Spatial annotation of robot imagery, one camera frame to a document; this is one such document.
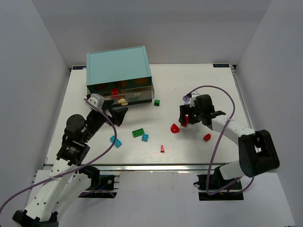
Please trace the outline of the small red lego brick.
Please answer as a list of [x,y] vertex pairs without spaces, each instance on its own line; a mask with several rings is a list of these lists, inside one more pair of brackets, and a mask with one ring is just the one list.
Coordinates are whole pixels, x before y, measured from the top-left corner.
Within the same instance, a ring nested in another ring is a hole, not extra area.
[[211,134],[206,134],[204,137],[203,137],[203,140],[204,141],[209,141],[211,139],[212,135]]

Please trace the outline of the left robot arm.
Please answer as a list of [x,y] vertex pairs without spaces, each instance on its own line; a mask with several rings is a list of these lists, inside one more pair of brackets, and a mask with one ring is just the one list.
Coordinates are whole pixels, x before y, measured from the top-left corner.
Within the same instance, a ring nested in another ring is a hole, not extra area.
[[67,119],[48,179],[34,199],[13,215],[18,226],[57,227],[66,210],[99,178],[97,168],[82,164],[90,149],[88,142],[105,123],[113,128],[120,126],[128,108],[113,109],[114,101],[104,101],[100,96],[86,96],[84,100],[91,111],[87,117],[73,114]]

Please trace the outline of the red long lego brick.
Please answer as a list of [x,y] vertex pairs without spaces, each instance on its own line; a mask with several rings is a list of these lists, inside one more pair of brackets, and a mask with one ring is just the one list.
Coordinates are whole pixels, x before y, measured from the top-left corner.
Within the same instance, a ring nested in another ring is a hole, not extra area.
[[188,119],[188,116],[186,115],[185,116],[185,123],[181,123],[180,126],[181,127],[187,127],[188,126],[188,122],[189,122],[189,119]]

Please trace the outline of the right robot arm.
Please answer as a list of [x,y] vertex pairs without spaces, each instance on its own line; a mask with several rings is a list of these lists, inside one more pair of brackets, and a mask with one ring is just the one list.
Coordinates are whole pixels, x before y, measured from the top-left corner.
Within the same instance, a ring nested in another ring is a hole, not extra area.
[[278,169],[278,158],[271,134],[267,130],[256,131],[226,117],[225,112],[216,111],[209,95],[199,95],[186,105],[179,107],[180,123],[202,123],[220,133],[219,138],[228,138],[238,146],[239,159],[214,169],[206,181],[226,189],[240,178],[253,178],[257,175]]

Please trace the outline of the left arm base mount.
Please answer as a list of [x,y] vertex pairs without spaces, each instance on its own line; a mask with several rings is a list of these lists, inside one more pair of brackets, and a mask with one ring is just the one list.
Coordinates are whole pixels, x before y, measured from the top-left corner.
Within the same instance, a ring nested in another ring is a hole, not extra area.
[[118,181],[116,181],[117,176],[115,175],[101,175],[100,170],[94,166],[86,166],[80,171],[74,173],[72,181],[77,177],[84,178],[84,180],[89,181],[89,186],[78,196],[79,198],[98,198],[98,199],[114,199],[118,189],[115,186]]

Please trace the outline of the small pink lego piece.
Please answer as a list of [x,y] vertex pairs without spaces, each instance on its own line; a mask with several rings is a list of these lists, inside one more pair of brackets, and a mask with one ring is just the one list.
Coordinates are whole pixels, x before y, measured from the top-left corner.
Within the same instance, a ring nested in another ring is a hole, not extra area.
[[165,149],[164,149],[164,146],[163,146],[163,145],[161,145],[161,147],[160,147],[160,152],[161,152],[161,153],[164,153],[164,152],[165,152]]

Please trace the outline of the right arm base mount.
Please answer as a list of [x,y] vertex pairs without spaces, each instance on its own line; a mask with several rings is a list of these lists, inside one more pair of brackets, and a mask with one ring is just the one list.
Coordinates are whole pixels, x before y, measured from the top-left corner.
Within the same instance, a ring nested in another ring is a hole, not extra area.
[[[200,201],[243,201],[242,184],[238,180],[233,185],[230,185],[226,189],[216,193],[215,195],[208,195],[206,192],[206,178],[207,175],[197,175],[197,181],[193,183],[194,187],[198,188],[198,196]],[[209,178],[209,192],[215,192],[224,187],[232,180],[220,182],[213,175]]]

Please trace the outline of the red arch lego piece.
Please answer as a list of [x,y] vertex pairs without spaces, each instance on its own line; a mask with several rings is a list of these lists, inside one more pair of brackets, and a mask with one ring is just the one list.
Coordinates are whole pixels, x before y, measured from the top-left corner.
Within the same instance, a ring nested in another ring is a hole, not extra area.
[[174,134],[179,133],[180,132],[180,128],[174,123],[171,125],[170,127],[170,131]]

